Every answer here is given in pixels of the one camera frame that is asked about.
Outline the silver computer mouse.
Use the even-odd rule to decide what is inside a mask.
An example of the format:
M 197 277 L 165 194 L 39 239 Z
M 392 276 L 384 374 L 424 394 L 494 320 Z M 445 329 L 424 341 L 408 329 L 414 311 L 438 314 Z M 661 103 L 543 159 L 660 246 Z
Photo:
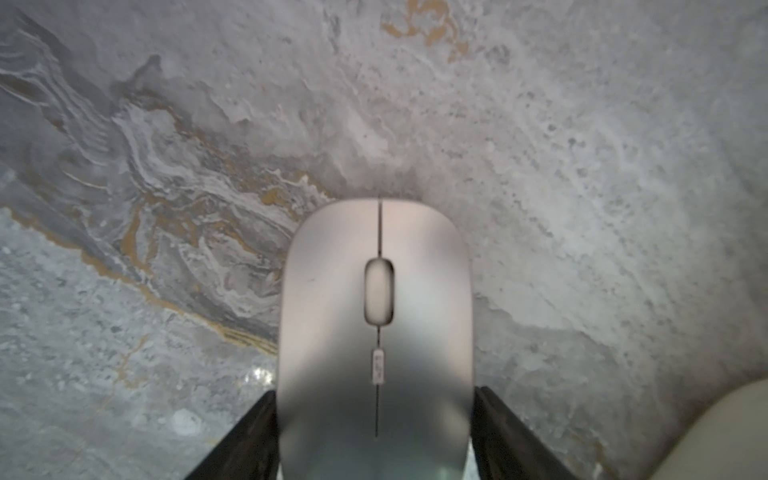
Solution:
M 283 476 L 459 479 L 473 388 L 470 259 L 453 223 L 398 199 L 309 216 L 283 269 Z

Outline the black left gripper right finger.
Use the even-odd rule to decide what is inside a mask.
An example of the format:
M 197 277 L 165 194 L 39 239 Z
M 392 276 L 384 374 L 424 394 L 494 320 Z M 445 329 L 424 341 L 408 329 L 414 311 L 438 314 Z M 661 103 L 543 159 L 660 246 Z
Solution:
M 471 439 L 482 480 L 577 479 L 487 386 L 474 390 Z

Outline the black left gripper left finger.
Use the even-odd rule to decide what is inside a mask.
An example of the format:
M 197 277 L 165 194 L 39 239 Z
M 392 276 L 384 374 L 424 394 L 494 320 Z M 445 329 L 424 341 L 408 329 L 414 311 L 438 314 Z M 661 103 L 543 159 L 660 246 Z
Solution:
M 267 391 L 186 480 L 275 480 L 279 467 L 276 392 Z

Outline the white plastic storage box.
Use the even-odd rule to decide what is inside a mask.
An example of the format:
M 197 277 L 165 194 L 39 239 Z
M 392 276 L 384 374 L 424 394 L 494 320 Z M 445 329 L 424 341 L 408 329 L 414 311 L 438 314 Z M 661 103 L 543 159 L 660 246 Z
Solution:
M 767 381 L 713 404 L 651 475 L 653 479 L 767 478 Z

